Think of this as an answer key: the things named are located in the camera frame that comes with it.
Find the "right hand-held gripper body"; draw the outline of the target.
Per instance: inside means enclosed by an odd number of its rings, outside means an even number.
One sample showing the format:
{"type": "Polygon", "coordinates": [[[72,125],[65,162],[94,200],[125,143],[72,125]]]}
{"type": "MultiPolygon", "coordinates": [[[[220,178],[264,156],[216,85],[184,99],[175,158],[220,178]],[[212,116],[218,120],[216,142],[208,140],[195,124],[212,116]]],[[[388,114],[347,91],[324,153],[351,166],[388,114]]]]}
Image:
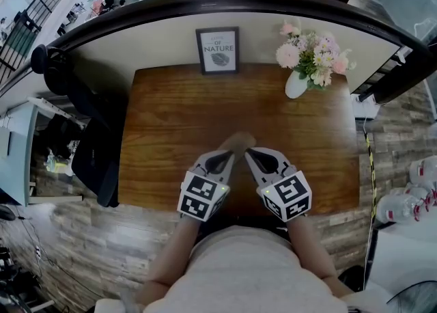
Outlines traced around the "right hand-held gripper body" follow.
{"type": "Polygon", "coordinates": [[[281,221],[288,222],[311,209],[309,183],[283,153],[254,147],[247,149],[244,157],[257,183],[257,194],[281,221]]]}

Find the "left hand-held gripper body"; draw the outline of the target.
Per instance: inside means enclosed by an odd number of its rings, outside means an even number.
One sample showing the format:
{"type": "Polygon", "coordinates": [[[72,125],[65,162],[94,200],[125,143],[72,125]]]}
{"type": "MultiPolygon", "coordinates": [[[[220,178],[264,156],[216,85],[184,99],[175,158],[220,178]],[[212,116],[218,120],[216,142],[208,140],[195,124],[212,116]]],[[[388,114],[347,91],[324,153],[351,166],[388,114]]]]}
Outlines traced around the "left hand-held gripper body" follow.
{"type": "Polygon", "coordinates": [[[207,152],[186,172],[180,187],[177,211],[200,221],[207,221],[221,207],[235,154],[231,150],[207,152]]]}

